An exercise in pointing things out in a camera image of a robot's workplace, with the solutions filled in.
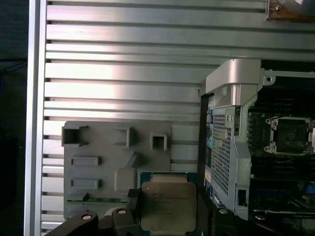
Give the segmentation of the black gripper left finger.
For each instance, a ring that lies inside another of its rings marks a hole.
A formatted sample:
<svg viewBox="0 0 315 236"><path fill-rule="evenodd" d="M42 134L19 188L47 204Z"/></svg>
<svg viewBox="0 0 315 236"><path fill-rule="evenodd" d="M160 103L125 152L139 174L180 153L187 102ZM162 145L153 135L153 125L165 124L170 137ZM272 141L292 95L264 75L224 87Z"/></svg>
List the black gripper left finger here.
<svg viewBox="0 0 315 236"><path fill-rule="evenodd" d="M80 213L49 232L50 236L139 236L141 190L131 189L125 207L99 218L95 213Z"/></svg>

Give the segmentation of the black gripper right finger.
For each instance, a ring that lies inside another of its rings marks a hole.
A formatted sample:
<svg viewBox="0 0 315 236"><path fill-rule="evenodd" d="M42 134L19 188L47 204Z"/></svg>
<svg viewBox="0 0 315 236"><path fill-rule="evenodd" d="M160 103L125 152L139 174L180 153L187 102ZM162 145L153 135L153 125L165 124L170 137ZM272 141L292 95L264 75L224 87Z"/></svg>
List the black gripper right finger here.
<svg viewBox="0 0 315 236"><path fill-rule="evenodd" d="M232 211L217 207L207 192L197 191L196 230L199 236L272 236L254 222L241 219Z"/></svg>

